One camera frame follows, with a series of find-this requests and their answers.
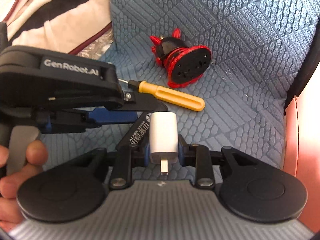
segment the yellow screwdriver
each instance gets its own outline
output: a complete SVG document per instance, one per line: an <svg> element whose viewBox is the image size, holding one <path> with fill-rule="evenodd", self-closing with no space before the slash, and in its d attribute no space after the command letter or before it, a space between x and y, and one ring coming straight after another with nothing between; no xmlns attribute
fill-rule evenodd
<svg viewBox="0 0 320 240"><path fill-rule="evenodd" d="M128 84L128 87L138 91L139 93L152 94L155 98L166 101L168 103L182 106L193 111L201 111L204 109L205 103L202 98L189 95L180 91L176 91L163 86L147 83L146 81L122 80L120 82Z"/></svg>

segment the pink surface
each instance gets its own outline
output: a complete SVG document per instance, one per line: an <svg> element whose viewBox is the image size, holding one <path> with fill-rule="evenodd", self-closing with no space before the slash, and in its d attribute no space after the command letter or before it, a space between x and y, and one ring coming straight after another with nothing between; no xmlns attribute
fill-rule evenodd
<svg viewBox="0 0 320 240"><path fill-rule="evenodd" d="M317 68L301 95L290 103L287 113L287 147L284 170L298 178L308 190L308 201L299 220L312 231L320 230L320 68ZM298 127L294 112L296 104ZM298 152L296 138L299 133Z"/></svg>

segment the red and black toy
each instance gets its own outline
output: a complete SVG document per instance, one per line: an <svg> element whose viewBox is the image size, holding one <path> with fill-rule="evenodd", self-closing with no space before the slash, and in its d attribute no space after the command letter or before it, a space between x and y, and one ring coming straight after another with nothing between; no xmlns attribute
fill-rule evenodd
<svg viewBox="0 0 320 240"><path fill-rule="evenodd" d="M172 36L159 38L150 36L159 66L168 72L168 86L186 87L202 77L211 62L211 52L207 46L198 45L189 48L180 39L180 29L175 29Z"/></svg>

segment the blue patterned mat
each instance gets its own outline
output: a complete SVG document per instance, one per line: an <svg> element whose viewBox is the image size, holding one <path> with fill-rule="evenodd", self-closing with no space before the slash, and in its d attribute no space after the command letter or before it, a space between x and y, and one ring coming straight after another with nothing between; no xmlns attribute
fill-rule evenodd
<svg viewBox="0 0 320 240"><path fill-rule="evenodd" d="M169 105L188 143L210 149L234 146L280 167L284 149L284 100L309 50L320 0L112 0L116 45L101 58L113 62L119 78L166 85L155 64L149 35L182 30L187 44L207 45L213 54L204 76L183 92L205 99L196 113ZM113 150L128 125L111 125L84 134L48 135L47 168L95 147ZM134 177L183 179L193 168L137 168Z"/></svg>

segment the human hand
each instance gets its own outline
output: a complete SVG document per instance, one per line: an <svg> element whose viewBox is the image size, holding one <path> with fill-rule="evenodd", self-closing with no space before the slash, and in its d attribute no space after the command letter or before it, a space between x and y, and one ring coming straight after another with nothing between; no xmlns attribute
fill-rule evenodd
<svg viewBox="0 0 320 240"><path fill-rule="evenodd" d="M8 159L9 150L0 146L0 167L3 167ZM26 151L27 165L21 171L0 180L0 227L9 232L22 222L23 216L20 212L16 196L22 183L27 179L43 171L42 165L48 159L48 152L44 144L37 140L28 145Z"/></svg>

